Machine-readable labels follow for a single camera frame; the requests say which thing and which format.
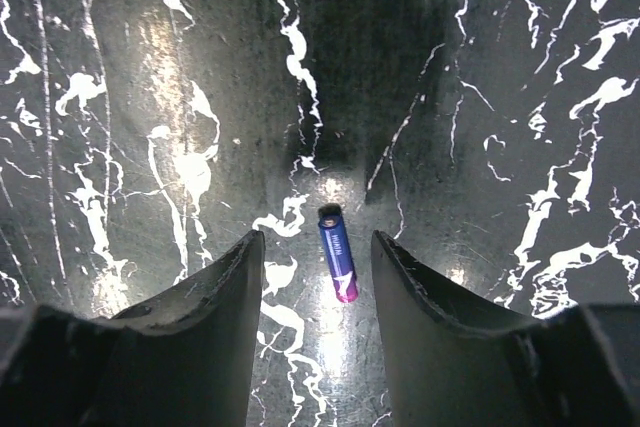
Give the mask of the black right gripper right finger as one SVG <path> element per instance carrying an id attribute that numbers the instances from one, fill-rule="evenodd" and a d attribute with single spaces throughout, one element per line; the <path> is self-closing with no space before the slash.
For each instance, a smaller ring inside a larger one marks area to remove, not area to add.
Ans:
<path id="1" fill-rule="evenodd" d="M 371 239 L 398 426 L 635 426 L 639 308 L 582 304 L 547 319 L 488 301 Z"/>

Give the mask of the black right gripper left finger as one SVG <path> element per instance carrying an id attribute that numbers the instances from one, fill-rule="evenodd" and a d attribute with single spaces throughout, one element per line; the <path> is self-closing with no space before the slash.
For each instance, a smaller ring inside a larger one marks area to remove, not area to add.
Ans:
<path id="1" fill-rule="evenodd" d="M 113 318 L 38 304 L 1 312 L 5 426 L 242 426 L 265 239 Z"/>

